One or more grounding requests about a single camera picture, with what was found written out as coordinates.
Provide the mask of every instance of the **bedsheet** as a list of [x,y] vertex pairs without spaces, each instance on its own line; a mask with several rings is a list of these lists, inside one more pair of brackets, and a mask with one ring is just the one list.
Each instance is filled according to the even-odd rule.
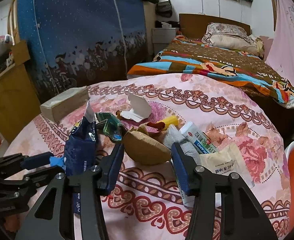
[[259,57],[247,52],[215,48],[200,40],[178,35],[155,56],[153,62],[134,65],[127,76],[163,73],[200,74],[238,87],[249,96],[270,97],[286,108],[294,108],[294,87]]
[[[90,105],[95,112],[129,110],[128,92],[145,98],[152,114],[143,122],[156,122],[175,115],[179,127],[193,121],[223,149],[232,141],[242,153],[255,186],[253,193],[264,208],[279,239],[288,233],[290,183],[283,140],[264,112],[244,92],[202,75],[172,73],[102,82],[89,87]],[[42,115],[30,122],[10,145],[5,155],[36,155],[51,151],[64,153],[65,141],[73,124],[79,121],[85,105],[58,123]],[[135,124],[125,121],[127,127]],[[97,155],[111,153],[108,137],[99,135]],[[24,172],[16,174],[21,179]],[[31,207],[43,188],[31,198]],[[102,207],[110,239],[184,239],[192,209],[182,205],[169,162],[155,166],[135,163],[126,154],[111,197],[102,197]],[[20,215],[20,222],[26,213]],[[221,209],[215,210],[213,239],[219,239]],[[80,220],[75,217],[76,239]]]

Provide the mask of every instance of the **white tube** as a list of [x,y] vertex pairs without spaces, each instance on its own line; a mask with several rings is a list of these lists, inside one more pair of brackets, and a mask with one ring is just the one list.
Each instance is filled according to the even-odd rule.
[[187,122],[179,131],[193,144],[199,154],[217,152],[217,148],[202,131],[198,130],[193,122]]

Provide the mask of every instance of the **white cord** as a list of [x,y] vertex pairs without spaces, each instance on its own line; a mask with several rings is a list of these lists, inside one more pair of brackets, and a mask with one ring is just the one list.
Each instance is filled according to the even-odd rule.
[[203,3],[203,0],[201,0],[201,13],[204,13],[204,3]]
[[218,17],[220,17],[220,1],[218,0]]
[[242,22],[241,21],[242,16],[243,16],[243,1],[240,0],[240,22]]
[[128,67],[127,67],[127,46],[126,46],[125,37],[124,37],[124,35],[123,35],[123,31],[122,31],[121,20],[120,20],[120,14],[119,14],[119,10],[118,10],[118,7],[117,7],[116,0],[114,0],[114,6],[116,7],[116,12],[117,12],[118,21],[119,21],[119,27],[120,27],[120,31],[121,31],[122,42],[123,42],[123,45],[124,45],[124,53],[123,53],[123,57],[124,57],[124,59],[125,59],[125,67],[126,67],[126,75],[127,75],[127,72],[128,72]]

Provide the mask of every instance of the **white nightstand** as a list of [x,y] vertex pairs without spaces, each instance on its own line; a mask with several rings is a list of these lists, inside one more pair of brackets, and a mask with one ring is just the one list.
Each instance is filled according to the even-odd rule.
[[152,43],[155,55],[165,49],[176,36],[179,28],[155,28],[152,29]]

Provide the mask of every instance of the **blue foam pad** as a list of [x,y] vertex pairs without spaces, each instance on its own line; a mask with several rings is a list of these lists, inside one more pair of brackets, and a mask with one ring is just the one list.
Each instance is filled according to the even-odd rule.
[[173,160],[175,173],[179,181],[180,187],[186,193],[186,195],[188,195],[190,191],[188,186],[188,174],[185,170],[185,167],[179,156],[178,149],[176,148],[175,144],[171,146],[171,159]]
[[50,164],[50,157],[53,157],[53,153],[45,152],[29,158],[26,158],[20,163],[21,168],[26,170],[32,170],[47,164]]
[[65,165],[64,162],[64,157],[50,157],[50,166],[60,166],[61,168],[63,168],[63,166]]
[[123,156],[124,156],[124,146],[123,144],[121,144],[120,147],[118,148],[114,162],[111,165],[109,176],[108,176],[108,186],[106,190],[109,194],[116,185],[117,178],[118,178],[119,171],[122,164],[122,160],[123,160]]

